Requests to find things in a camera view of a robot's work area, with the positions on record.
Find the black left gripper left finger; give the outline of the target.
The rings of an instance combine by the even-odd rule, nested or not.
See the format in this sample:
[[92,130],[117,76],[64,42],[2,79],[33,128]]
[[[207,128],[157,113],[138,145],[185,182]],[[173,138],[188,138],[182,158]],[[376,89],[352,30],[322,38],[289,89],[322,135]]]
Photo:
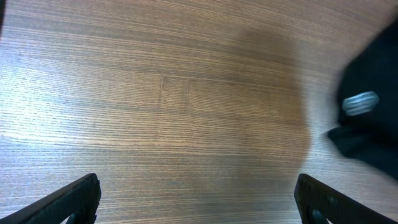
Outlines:
[[90,173],[2,218],[1,224],[94,224],[100,198],[100,181]]

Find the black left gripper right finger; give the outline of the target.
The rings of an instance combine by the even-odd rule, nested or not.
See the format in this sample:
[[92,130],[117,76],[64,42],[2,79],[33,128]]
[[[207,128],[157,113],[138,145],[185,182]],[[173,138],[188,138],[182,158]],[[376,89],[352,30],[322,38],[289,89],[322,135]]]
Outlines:
[[294,198],[302,224],[397,224],[307,174],[298,176]]

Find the black polo shirt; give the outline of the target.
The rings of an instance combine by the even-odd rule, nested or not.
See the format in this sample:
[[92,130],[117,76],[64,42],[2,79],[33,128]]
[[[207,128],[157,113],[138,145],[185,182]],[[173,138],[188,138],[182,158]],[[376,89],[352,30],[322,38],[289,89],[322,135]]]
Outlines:
[[397,21],[346,66],[336,92],[338,127],[328,137],[342,155],[397,178]]

